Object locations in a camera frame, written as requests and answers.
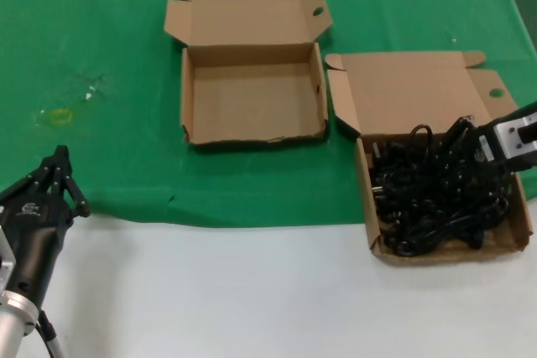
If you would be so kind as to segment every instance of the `white surface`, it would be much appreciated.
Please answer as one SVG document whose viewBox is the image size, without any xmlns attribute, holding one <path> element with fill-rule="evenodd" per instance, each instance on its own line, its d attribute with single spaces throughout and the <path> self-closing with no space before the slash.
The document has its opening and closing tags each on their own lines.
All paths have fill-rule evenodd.
<svg viewBox="0 0 537 358">
<path fill-rule="evenodd" d="M 531 206 L 537 216 L 537 204 Z M 71 358 L 522 357 L 537 247 L 390 267 L 364 226 L 207 230 L 77 221 L 44 309 Z M 45 358 L 39 336 L 19 357 Z"/>
</svg>

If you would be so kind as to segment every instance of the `silver cylinder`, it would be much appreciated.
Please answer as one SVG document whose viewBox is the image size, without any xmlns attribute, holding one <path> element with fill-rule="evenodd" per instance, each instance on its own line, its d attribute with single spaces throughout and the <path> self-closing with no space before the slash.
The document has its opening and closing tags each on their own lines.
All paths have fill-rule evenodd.
<svg viewBox="0 0 537 358">
<path fill-rule="evenodd" d="M 27 298 L 11 291 L 0 295 L 0 358 L 15 358 L 20 343 L 37 323 L 39 311 Z"/>
<path fill-rule="evenodd" d="M 0 310 L 0 358 L 15 358 L 26 324 L 11 310 Z"/>
</svg>

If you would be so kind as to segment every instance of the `empty cardboard box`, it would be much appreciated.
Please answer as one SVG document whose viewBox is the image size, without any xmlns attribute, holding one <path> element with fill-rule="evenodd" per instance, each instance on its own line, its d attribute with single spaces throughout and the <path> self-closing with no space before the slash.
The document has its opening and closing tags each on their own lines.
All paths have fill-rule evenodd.
<svg viewBox="0 0 537 358">
<path fill-rule="evenodd" d="M 533 230 L 518 175 L 511 183 L 508 218 L 487 233 L 479 250 L 455 240 L 428 255 L 398 257 L 380 234 L 368 170 L 374 142 L 405 141 L 421 123 L 441 134 L 459 117 L 473 116 L 482 125 L 517 109 L 494 70 L 473 69 L 484 60 L 478 51 L 327 55 L 336 115 L 359 135 L 357 177 L 374 255 L 391 262 L 454 262 L 488 259 L 528 245 Z"/>
<path fill-rule="evenodd" d="M 180 121 L 192 144 L 324 137 L 326 83 L 315 39 L 325 0 L 169 0 L 183 50 Z"/>
</svg>

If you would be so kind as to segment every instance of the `coiled black cable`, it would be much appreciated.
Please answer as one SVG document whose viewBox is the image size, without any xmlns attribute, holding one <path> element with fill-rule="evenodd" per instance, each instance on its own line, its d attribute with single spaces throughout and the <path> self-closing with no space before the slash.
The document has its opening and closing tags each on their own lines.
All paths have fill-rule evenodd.
<svg viewBox="0 0 537 358">
<path fill-rule="evenodd" d="M 418 141 L 422 130 L 425 140 Z M 419 125 L 406 144 L 375 148 L 370 174 L 377 214 L 383 241 L 394 254 L 423 255 L 451 239 L 478 249 L 485 231 L 507 215 L 505 178 L 472 161 L 464 139 L 439 155 L 432 130 Z"/>
</svg>

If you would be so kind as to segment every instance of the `green tablecloth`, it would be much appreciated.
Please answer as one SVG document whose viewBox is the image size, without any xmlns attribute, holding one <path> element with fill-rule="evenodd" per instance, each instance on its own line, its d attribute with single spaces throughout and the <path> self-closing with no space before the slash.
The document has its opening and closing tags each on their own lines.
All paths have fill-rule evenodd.
<svg viewBox="0 0 537 358">
<path fill-rule="evenodd" d="M 513 0 L 327 0 L 328 52 L 481 49 L 515 100 L 535 99 L 534 49 Z M 199 226 L 362 221 L 353 143 L 196 153 L 179 125 L 180 52 L 166 0 L 0 0 L 0 184 L 70 147 L 94 211 Z M 530 196 L 535 176 L 526 174 Z"/>
</svg>

